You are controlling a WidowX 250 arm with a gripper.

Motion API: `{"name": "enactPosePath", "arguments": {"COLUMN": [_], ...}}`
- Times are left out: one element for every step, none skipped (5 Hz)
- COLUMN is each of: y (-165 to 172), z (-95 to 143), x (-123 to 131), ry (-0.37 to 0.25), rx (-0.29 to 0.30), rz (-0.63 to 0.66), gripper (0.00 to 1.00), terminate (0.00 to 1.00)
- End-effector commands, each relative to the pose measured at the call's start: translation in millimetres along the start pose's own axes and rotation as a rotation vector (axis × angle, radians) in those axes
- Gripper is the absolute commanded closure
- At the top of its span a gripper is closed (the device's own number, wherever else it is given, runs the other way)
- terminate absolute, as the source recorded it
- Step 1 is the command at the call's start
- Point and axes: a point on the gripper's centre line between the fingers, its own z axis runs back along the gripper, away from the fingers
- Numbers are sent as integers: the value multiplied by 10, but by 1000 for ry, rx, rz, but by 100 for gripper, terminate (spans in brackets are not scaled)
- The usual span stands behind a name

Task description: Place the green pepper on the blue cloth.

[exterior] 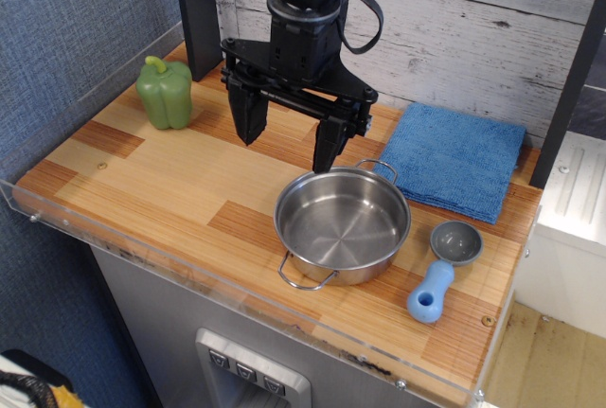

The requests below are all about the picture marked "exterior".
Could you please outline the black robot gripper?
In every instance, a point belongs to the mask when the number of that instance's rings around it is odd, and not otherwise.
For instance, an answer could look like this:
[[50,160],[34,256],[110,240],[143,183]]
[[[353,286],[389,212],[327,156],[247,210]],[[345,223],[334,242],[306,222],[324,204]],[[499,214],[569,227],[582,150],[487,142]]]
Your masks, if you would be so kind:
[[265,130],[270,101],[320,120],[315,173],[328,172],[350,137],[369,130],[378,93],[343,65],[336,24],[315,31],[272,23],[268,42],[226,38],[221,47],[226,55],[222,81],[245,145]]

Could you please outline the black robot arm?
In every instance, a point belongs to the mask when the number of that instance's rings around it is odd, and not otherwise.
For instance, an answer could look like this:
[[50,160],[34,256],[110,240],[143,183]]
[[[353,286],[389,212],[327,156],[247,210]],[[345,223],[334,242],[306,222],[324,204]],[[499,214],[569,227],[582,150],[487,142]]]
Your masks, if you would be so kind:
[[[377,17],[375,0],[360,0]],[[341,50],[349,0],[266,0],[272,15],[267,42],[226,38],[222,81],[239,138],[252,144],[264,131],[268,104],[318,120],[312,169],[327,172],[355,135],[369,129],[371,86],[349,72]]]

